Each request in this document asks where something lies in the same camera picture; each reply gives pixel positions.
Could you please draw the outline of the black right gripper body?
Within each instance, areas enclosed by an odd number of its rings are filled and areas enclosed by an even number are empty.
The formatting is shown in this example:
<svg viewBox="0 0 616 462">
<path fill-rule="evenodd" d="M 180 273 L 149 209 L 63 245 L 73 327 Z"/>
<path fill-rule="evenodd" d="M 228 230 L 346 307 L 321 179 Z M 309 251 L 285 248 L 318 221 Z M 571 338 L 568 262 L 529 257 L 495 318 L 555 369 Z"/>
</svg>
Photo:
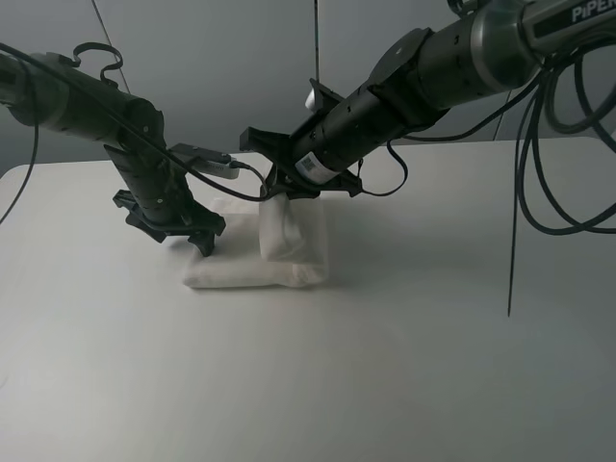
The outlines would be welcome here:
<svg viewBox="0 0 616 462">
<path fill-rule="evenodd" d="M 317 184 L 304 177 L 292 158 L 291 137 L 253 127 L 240 136 L 241 151 L 254 151 L 272 163 L 262 190 L 270 199 L 285 194 L 290 200 L 314 199 L 323 192 L 344 192 L 354 197 L 362 192 L 362 181 L 349 170 L 337 173 L 324 184 Z"/>
</svg>

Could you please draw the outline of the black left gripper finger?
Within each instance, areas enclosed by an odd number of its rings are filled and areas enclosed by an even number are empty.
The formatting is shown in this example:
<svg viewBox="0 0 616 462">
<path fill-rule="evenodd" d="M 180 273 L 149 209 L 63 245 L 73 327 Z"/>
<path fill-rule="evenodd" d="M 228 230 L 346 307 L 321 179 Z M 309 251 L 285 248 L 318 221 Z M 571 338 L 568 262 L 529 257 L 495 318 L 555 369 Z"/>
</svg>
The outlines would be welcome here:
<svg viewBox="0 0 616 462">
<path fill-rule="evenodd" d="M 215 236 L 212 232 L 199 232 L 190 235 L 188 242 L 196 247 L 202 257 L 207 258 L 215 249 Z"/>
</svg>

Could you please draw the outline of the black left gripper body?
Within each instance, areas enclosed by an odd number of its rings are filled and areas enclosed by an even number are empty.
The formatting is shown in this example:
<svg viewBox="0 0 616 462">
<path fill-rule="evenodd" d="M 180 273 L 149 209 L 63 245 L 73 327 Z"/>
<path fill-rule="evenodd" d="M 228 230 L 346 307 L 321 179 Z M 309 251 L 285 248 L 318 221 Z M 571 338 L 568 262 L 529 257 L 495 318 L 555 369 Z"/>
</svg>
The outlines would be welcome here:
<svg viewBox="0 0 616 462">
<path fill-rule="evenodd" d="M 167 158 L 150 149 L 104 148 L 126 185 L 113 202 L 128 211 L 127 224 L 158 243 L 183 236 L 193 244 L 211 244 L 222 234 L 224 218 L 194 199 L 186 174 Z"/>
</svg>

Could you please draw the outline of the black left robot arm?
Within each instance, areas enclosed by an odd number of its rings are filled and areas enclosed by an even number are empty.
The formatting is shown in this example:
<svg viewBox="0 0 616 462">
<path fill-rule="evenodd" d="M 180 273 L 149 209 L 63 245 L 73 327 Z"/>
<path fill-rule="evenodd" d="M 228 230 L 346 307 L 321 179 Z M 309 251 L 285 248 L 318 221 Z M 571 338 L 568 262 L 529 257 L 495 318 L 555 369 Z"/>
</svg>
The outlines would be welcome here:
<svg viewBox="0 0 616 462">
<path fill-rule="evenodd" d="M 162 112 L 105 75 L 80 71 L 81 53 L 104 48 L 84 43 L 66 57 L 3 45 L 2 105 L 23 125 L 102 144 L 126 186 L 113 202 L 127 211 L 127 224 L 158 243 L 185 237 L 202 256 L 211 255 L 225 220 L 194 199 L 186 179 L 193 158 L 168 149 Z"/>
</svg>

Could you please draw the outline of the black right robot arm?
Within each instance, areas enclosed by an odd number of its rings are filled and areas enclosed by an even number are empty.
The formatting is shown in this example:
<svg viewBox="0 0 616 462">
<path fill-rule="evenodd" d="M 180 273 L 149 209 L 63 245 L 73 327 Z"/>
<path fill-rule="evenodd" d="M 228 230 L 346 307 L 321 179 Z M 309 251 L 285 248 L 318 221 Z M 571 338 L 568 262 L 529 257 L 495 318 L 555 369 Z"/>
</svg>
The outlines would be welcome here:
<svg viewBox="0 0 616 462">
<path fill-rule="evenodd" d="M 349 171 L 378 146 L 432 127 L 451 108 L 527 84 L 538 60 L 615 24 L 612 1 L 473 1 L 434 32 L 414 29 L 347 96 L 312 80 L 311 116 L 292 134 L 247 128 L 240 148 L 272 163 L 269 192 L 362 192 Z"/>
</svg>

